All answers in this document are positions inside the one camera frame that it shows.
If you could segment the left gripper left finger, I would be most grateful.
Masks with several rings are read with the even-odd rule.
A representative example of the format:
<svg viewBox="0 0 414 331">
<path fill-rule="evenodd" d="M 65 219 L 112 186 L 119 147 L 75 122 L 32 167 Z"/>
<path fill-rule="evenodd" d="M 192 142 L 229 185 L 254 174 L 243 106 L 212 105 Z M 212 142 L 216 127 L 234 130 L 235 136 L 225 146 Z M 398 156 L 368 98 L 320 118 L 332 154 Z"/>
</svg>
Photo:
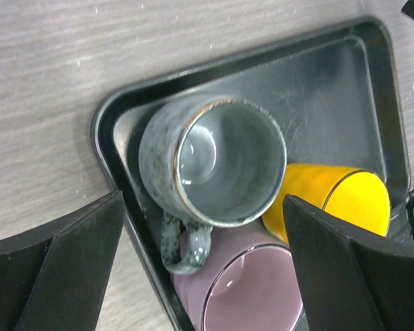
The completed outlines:
<svg viewBox="0 0 414 331">
<path fill-rule="evenodd" d="M 0 330 L 94 330 L 124 218 L 111 192 L 0 240 Z"/>
</svg>

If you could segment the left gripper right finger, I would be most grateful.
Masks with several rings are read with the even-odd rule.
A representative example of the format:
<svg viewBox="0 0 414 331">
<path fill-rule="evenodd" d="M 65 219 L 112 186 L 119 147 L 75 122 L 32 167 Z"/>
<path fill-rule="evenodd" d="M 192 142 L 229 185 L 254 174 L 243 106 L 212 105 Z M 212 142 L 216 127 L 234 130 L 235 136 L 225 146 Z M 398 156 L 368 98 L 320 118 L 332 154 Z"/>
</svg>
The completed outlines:
<svg viewBox="0 0 414 331">
<path fill-rule="evenodd" d="M 293 195 L 283 209 L 310 330 L 414 330 L 414 245 Z"/>
</svg>

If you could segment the yellow ceramic mug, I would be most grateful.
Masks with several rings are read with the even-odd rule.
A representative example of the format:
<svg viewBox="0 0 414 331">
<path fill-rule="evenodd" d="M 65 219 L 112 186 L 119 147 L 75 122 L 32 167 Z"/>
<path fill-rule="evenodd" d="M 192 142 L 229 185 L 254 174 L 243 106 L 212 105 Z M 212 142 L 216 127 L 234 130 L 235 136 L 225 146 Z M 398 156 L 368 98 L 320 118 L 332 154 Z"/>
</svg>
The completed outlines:
<svg viewBox="0 0 414 331">
<path fill-rule="evenodd" d="M 271 234 L 288 242 L 283 201 L 300 197 L 334 217 L 385 237 L 391 217 L 391 200 L 380 177 L 363 168 L 311 163 L 289 163 L 272 206 L 262 215 Z"/>
</svg>

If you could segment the lilac ceramic mug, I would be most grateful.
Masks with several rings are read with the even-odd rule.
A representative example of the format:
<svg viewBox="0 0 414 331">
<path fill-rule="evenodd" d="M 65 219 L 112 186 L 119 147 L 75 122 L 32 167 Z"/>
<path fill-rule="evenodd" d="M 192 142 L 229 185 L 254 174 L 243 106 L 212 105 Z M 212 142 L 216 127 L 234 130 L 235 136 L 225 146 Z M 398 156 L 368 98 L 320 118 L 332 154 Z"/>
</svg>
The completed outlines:
<svg viewBox="0 0 414 331">
<path fill-rule="evenodd" d="M 250 226 L 213 230 L 202 269 L 172 282 L 196 330 L 294 330 L 303 311 L 290 250 Z"/>
</svg>

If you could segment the grey ceramic mug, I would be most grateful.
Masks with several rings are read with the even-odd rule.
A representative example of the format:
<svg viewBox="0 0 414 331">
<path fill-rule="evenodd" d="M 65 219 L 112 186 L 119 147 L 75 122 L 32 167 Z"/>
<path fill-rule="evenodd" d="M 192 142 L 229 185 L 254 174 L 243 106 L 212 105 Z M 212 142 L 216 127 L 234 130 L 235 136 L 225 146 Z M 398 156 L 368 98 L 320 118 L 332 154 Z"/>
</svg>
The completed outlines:
<svg viewBox="0 0 414 331">
<path fill-rule="evenodd" d="M 163 211 L 163 265 L 194 274 L 208 258 L 214 228 L 249 224 L 273 204 L 286 171 L 286 142 L 275 118 L 256 103 L 194 94 L 152 115 L 138 164 Z"/>
</svg>

